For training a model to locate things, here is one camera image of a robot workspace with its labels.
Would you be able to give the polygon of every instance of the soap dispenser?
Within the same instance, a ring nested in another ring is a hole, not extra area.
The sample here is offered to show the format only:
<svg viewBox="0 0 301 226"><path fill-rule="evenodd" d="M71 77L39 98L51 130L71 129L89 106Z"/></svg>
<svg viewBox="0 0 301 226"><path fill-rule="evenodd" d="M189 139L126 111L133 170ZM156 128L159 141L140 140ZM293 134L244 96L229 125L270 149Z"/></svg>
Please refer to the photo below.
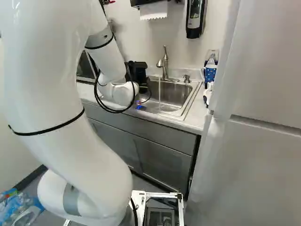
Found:
<svg viewBox="0 0 301 226"><path fill-rule="evenodd" d="M186 34L197 39L204 32L208 0L187 0Z"/></svg>

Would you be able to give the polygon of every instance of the white refrigerator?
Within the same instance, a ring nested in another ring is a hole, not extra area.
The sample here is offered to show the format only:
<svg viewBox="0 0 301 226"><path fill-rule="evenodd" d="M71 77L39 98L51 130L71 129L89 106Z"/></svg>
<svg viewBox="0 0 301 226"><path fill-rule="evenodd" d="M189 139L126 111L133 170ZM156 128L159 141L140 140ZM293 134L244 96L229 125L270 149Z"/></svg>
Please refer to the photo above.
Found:
<svg viewBox="0 0 301 226"><path fill-rule="evenodd" d="M301 1L233 0L188 226L301 225Z"/></svg>

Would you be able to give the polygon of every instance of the white wall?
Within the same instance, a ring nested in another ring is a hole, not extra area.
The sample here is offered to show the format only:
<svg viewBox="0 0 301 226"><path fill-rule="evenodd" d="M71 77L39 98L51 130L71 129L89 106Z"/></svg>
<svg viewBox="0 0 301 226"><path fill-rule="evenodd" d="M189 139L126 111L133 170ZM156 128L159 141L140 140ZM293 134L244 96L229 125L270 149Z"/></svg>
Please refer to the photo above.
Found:
<svg viewBox="0 0 301 226"><path fill-rule="evenodd" d="M3 115L3 44L0 39L0 192L12 188L41 164L8 128Z"/></svg>
<svg viewBox="0 0 301 226"><path fill-rule="evenodd" d="M201 38L186 38L186 4L168 3L168 17L140 21L140 12L130 0L105 6L108 18L117 24L116 37L126 60L145 61L155 66L167 45L170 67L201 67L208 49L220 49L231 0L208 0L206 29Z"/></svg>

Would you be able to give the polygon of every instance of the sink basin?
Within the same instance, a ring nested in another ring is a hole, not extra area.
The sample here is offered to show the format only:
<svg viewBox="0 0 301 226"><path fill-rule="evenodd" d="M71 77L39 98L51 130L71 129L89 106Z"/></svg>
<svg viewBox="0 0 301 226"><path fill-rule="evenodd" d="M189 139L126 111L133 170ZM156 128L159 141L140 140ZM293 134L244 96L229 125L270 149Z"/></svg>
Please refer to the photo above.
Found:
<svg viewBox="0 0 301 226"><path fill-rule="evenodd" d="M150 92L138 95L137 100L139 100L143 106L138 107L139 110L173 116L174 118L183 115L191 98L199 88L199 82L191 81L191 83L184 83L183 80L159 82L157 77L150 76L148 87L151 90L151 97Z"/></svg>

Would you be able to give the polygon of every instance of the plastic bag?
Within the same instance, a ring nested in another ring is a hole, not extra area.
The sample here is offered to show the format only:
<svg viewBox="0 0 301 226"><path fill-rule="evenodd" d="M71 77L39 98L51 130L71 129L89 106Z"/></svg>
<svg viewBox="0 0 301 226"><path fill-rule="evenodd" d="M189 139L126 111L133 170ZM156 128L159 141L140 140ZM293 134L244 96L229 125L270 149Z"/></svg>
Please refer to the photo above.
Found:
<svg viewBox="0 0 301 226"><path fill-rule="evenodd" d="M45 209L37 197L11 189L0 194L0 226L29 226Z"/></svg>

